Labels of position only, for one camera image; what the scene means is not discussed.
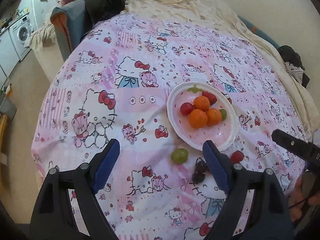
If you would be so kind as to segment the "person's right hand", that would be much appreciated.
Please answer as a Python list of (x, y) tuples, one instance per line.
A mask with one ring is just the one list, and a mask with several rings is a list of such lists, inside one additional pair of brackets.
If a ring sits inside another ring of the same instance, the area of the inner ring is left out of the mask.
[[(296, 220), (300, 219), (302, 216), (302, 206), (305, 202), (305, 198), (302, 194), (302, 185), (303, 179), (302, 176), (298, 178), (295, 184), (295, 188), (291, 192), (291, 195), (288, 199), (288, 205), (290, 207), (290, 217), (291, 222), (295, 222)], [(320, 204), (320, 196), (319, 192), (308, 199), (308, 204), (310, 206), (315, 206)]]

